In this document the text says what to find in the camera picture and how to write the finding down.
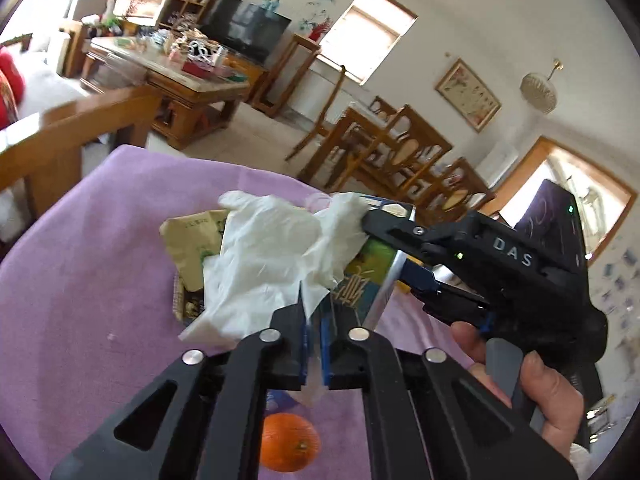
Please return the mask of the person's right hand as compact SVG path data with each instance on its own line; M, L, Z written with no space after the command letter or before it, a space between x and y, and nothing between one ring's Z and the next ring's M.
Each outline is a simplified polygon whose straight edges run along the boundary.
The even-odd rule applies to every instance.
M454 341L474 360L468 371L510 408L511 400L486 372L486 344L480 333L465 322L452 323L450 330ZM524 356L520 382L523 392L538 405L546 419L541 437L568 460L584 417L582 395L557 370L544 364L535 351Z

